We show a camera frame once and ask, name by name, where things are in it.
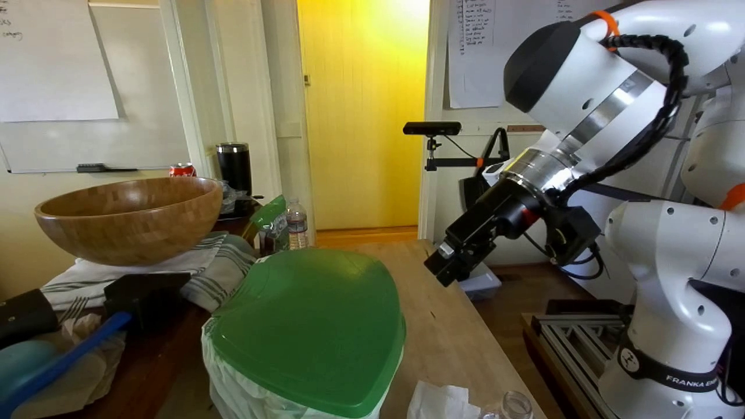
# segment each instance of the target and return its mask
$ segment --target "striped towel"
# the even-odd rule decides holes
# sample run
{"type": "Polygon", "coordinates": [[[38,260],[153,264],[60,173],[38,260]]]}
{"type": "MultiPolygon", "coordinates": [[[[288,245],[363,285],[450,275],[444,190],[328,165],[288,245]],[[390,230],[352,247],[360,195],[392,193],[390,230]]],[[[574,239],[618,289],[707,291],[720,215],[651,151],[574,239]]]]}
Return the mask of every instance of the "striped towel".
{"type": "Polygon", "coordinates": [[[104,287],[126,274],[189,272],[181,295],[214,312],[246,277],[256,261],[254,250],[240,236],[210,233],[191,250],[151,266],[108,266],[76,259],[67,271],[41,288],[52,307],[65,310],[76,297],[89,298],[86,308],[104,305],[104,287]]]}

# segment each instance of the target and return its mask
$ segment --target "coca-cola can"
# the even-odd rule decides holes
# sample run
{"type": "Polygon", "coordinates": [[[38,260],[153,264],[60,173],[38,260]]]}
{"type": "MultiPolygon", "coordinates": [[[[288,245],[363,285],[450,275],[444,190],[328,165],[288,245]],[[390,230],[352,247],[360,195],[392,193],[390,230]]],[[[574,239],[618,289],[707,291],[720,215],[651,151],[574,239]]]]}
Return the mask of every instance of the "coca-cola can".
{"type": "Polygon", "coordinates": [[[197,176],[197,169],[191,163],[176,163],[168,171],[171,177],[197,176]]]}

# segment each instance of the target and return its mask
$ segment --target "wooden floor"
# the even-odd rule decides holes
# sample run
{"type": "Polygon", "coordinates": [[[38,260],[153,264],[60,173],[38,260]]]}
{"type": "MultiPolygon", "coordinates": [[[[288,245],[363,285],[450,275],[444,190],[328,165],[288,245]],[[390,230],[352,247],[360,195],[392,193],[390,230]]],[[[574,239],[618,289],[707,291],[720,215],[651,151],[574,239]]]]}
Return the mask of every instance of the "wooden floor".
{"type": "MultiPolygon", "coordinates": [[[[373,242],[398,242],[416,239],[416,227],[385,229],[325,230],[316,235],[321,248],[341,248],[373,242]]],[[[510,358],[525,385],[549,419],[563,419],[538,369],[527,354],[522,339],[521,313],[544,312],[552,299],[589,299],[584,289],[561,275],[548,263],[496,267],[493,271],[502,281],[497,295],[475,303],[476,310],[492,331],[502,350],[510,358]]]]}

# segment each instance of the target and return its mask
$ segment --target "green plastic lid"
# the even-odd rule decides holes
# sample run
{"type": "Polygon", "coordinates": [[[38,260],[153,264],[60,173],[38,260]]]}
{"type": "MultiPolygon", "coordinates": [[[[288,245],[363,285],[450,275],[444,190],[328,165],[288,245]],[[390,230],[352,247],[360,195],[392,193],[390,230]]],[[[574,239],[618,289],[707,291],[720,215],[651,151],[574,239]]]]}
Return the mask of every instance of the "green plastic lid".
{"type": "Polygon", "coordinates": [[[295,403],[345,418],[378,404],[406,335],[396,285],[377,259],[281,252],[255,264],[213,317],[218,355],[295,403]]]}

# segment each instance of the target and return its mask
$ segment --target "water bottle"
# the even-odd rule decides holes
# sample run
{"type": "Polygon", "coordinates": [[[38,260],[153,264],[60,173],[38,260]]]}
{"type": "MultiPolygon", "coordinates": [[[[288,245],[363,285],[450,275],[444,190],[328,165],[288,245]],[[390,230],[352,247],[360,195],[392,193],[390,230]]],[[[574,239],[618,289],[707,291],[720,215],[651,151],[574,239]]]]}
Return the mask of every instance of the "water bottle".
{"type": "Polygon", "coordinates": [[[497,409],[486,409],[481,419],[533,419],[533,405],[523,393],[508,391],[497,409]]]}
{"type": "Polygon", "coordinates": [[[287,229],[290,232],[291,251],[308,247],[308,216],[297,198],[290,199],[287,205],[287,229]]]}

